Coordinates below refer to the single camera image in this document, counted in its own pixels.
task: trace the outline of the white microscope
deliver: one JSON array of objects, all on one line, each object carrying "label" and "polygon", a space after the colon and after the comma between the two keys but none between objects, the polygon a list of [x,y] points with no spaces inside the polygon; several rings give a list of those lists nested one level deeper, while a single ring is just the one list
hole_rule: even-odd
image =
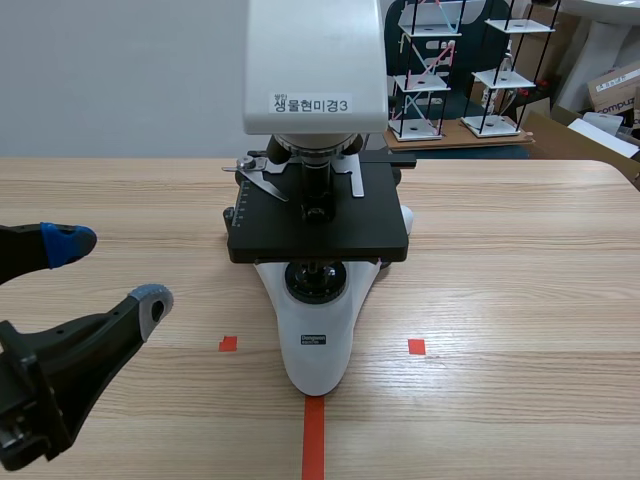
[{"label": "white microscope", "polygon": [[272,135],[238,160],[225,222],[234,263],[252,263],[278,318],[293,384],[320,396],[342,379],[356,319],[380,272],[407,257],[413,214],[398,168],[360,153],[388,122],[378,0],[250,0],[244,125]]}]

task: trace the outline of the white wall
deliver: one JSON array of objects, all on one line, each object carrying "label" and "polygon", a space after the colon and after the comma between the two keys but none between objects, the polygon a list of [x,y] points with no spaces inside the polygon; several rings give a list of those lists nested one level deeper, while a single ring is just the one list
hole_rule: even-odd
[{"label": "white wall", "polygon": [[246,0],[0,0],[0,156],[238,156]]}]

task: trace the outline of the blue fingertip pad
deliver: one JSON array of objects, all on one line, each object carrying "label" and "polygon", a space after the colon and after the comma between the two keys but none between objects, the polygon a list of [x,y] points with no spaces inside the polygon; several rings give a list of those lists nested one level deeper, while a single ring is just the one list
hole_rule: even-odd
[{"label": "blue fingertip pad", "polygon": [[72,233],[65,233],[53,223],[41,223],[40,231],[50,269],[59,268],[86,257],[97,241],[96,234],[88,227],[74,227]]}]

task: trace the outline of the red tape marker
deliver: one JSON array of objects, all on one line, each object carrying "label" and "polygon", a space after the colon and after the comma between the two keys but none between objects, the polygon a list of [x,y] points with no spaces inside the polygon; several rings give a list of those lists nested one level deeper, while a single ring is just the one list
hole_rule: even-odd
[{"label": "red tape marker", "polygon": [[218,344],[219,352],[235,352],[238,350],[238,337],[224,337]]},{"label": "red tape marker", "polygon": [[304,402],[302,480],[324,480],[324,397]]},{"label": "red tape marker", "polygon": [[426,355],[427,346],[422,339],[410,339],[409,340],[409,354],[410,355]]}]

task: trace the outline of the gray fingertip pad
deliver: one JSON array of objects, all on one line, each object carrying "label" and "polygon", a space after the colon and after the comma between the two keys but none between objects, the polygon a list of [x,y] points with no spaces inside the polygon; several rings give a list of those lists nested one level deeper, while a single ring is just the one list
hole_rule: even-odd
[{"label": "gray fingertip pad", "polygon": [[143,285],[129,294],[140,303],[140,334],[146,342],[173,308],[173,294],[164,285]]}]

